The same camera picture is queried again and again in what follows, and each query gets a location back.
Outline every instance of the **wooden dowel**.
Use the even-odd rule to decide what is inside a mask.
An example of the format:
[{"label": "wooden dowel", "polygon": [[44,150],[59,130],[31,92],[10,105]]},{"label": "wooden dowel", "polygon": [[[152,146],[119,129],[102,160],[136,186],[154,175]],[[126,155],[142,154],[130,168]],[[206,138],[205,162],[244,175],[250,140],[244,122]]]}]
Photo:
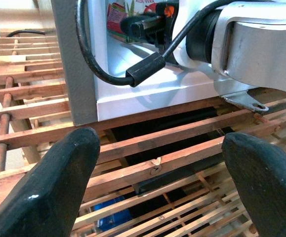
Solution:
[{"label": "wooden dowel", "polygon": [[[16,49],[18,46],[17,46],[17,44],[19,43],[19,40],[18,39],[15,39],[14,40],[14,47],[13,47],[13,49]],[[12,52],[12,55],[18,55],[18,52],[15,50],[15,51],[13,51]]]},{"label": "wooden dowel", "polygon": [[[13,78],[7,77],[5,82],[5,88],[13,87]],[[2,107],[7,108],[10,107],[12,101],[12,95],[10,93],[6,93],[3,97]],[[2,114],[0,119],[0,135],[5,135],[9,133],[9,122],[10,115]],[[5,161],[6,161],[6,151],[7,144],[0,143],[0,172],[5,170]]]}]

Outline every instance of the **wooden rack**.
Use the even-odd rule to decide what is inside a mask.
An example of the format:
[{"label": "wooden rack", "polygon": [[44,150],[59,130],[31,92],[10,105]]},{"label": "wooden rack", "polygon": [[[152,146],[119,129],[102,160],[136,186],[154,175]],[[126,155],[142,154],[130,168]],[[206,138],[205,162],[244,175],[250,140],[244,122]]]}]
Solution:
[{"label": "wooden rack", "polygon": [[[54,142],[77,128],[71,122],[56,37],[22,34],[6,38],[6,34],[13,30],[0,31],[0,103],[3,103],[0,109],[0,203]],[[196,172],[145,195],[126,198],[93,210],[99,203],[132,193],[132,185],[137,182],[220,153],[224,136],[221,134],[216,139],[124,167],[120,159],[128,155],[215,130],[221,132],[221,128],[229,126],[235,131],[265,138],[286,150],[286,138],[276,134],[286,128],[286,93],[257,89],[252,94],[270,108],[267,114],[259,115],[239,109],[215,97],[87,124],[99,133],[102,146],[72,235],[107,237],[119,233],[118,236],[122,237],[153,237],[175,228],[166,236],[258,236],[252,230],[252,222],[225,163]],[[111,128],[207,107],[215,107],[219,116],[121,142],[113,142],[106,136]],[[6,129],[9,122],[14,130],[10,134]],[[7,151],[17,148],[23,149],[29,164],[3,171],[5,159],[8,159]],[[171,201],[167,193],[178,188],[182,188],[187,195]],[[100,232],[96,228],[99,219],[158,196],[163,196],[167,204],[108,231]]]}]

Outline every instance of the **gray panel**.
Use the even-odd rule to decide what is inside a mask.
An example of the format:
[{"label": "gray panel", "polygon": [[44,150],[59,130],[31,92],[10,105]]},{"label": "gray panel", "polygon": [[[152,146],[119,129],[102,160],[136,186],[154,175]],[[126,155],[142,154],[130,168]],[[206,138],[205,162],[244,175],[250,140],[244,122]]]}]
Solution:
[{"label": "gray panel", "polygon": [[80,51],[75,27],[74,0],[51,0],[69,103],[75,125],[97,121],[93,73]]}]

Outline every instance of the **cable connector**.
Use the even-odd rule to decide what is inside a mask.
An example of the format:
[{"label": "cable connector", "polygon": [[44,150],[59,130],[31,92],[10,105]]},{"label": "cable connector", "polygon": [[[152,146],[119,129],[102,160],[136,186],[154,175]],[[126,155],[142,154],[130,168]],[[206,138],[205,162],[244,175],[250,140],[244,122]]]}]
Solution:
[{"label": "cable connector", "polygon": [[144,58],[134,66],[127,69],[125,76],[133,78],[133,84],[136,87],[154,73],[158,72],[166,65],[166,62],[160,53],[153,53]]}]

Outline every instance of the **metal bracket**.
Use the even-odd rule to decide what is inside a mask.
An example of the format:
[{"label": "metal bracket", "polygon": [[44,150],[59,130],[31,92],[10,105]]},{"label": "metal bracket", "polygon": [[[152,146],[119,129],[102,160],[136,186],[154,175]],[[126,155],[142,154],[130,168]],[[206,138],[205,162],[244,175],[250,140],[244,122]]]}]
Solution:
[{"label": "metal bracket", "polygon": [[248,95],[247,90],[222,95],[221,98],[223,98],[226,102],[230,104],[239,107],[244,107],[245,109],[251,110],[253,112],[265,112],[269,110],[268,107]]}]

